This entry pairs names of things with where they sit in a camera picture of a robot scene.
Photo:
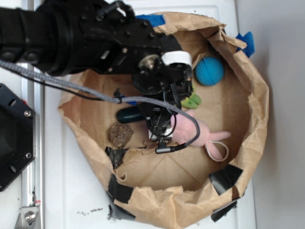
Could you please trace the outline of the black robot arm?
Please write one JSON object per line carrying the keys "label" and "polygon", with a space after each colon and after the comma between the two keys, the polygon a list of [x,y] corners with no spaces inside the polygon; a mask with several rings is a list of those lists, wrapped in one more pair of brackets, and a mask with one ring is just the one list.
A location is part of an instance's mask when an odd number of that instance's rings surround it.
{"label": "black robot arm", "polygon": [[52,76],[91,69],[131,74],[143,95],[180,106],[192,93],[188,53],[122,1],[46,0],[35,11],[1,8],[0,58]]}

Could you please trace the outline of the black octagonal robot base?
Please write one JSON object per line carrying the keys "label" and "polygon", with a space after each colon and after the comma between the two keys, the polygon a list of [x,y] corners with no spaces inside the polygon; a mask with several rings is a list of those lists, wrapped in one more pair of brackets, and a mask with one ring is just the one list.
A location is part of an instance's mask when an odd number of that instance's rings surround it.
{"label": "black octagonal robot base", "polygon": [[0,84],[0,190],[34,159],[34,111],[5,84]]}

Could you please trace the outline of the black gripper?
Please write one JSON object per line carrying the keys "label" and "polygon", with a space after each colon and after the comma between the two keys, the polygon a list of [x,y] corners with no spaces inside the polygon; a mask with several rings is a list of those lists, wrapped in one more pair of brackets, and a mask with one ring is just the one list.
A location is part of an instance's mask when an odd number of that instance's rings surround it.
{"label": "black gripper", "polygon": [[[167,102],[181,109],[181,101],[193,92],[192,67],[174,63],[165,65],[161,56],[150,54],[140,60],[139,71],[132,75],[135,88],[144,96]],[[172,115],[168,108],[144,102],[140,105],[152,141],[168,140],[172,137]]]}

